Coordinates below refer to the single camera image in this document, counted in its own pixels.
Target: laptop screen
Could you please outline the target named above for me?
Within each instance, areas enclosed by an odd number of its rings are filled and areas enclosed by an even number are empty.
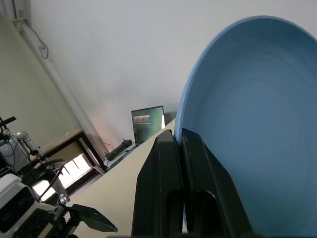
[[[135,145],[140,145],[165,127],[163,106],[132,111]]]

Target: white wall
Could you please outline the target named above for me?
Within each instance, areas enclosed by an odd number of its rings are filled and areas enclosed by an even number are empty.
[[[317,37],[315,0],[31,0],[32,24],[104,142],[133,138],[130,111],[177,110],[208,42],[251,15]]]
[[[38,146],[80,128],[59,91],[12,23],[0,17],[0,116],[17,118]]]

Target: wooden table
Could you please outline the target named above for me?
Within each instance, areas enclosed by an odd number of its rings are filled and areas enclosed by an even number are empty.
[[[130,236],[137,176],[153,146],[155,138],[164,130],[174,130],[175,120],[137,147],[124,160],[100,179],[74,197],[74,203],[96,208],[118,228],[118,233],[103,233],[90,229],[81,222],[75,234],[78,237],[105,238],[107,236]]]

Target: desk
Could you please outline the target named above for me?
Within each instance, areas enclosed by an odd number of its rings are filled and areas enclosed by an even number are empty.
[[[175,120],[131,152],[112,170],[75,196],[74,203],[96,208],[118,228],[117,235],[130,236],[137,176],[153,146],[155,138],[164,130],[174,130]],[[79,238],[105,238],[115,233],[103,233],[90,229],[83,222],[74,232]]]
[[[84,144],[81,142],[81,139],[86,144],[88,149],[91,151],[93,156],[95,157],[96,161],[93,160],[93,158],[90,156],[88,150],[85,148]],[[66,136],[63,136],[61,138],[58,138],[54,141],[52,141],[50,144],[44,146],[41,148],[44,155],[49,158],[52,155],[56,154],[60,150],[64,149],[65,147],[69,146],[70,144],[76,142],[81,151],[85,154],[89,162],[92,166],[98,165],[100,166],[104,171],[106,171],[106,166],[104,165],[101,157],[87,138],[85,132],[83,129],[76,129],[68,133]]]

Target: blue plate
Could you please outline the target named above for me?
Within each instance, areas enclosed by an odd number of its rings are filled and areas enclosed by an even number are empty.
[[[256,16],[220,32],[198,59],[175,124],[198,133],[230,173],[253,229],[317,237],[317,42]]]

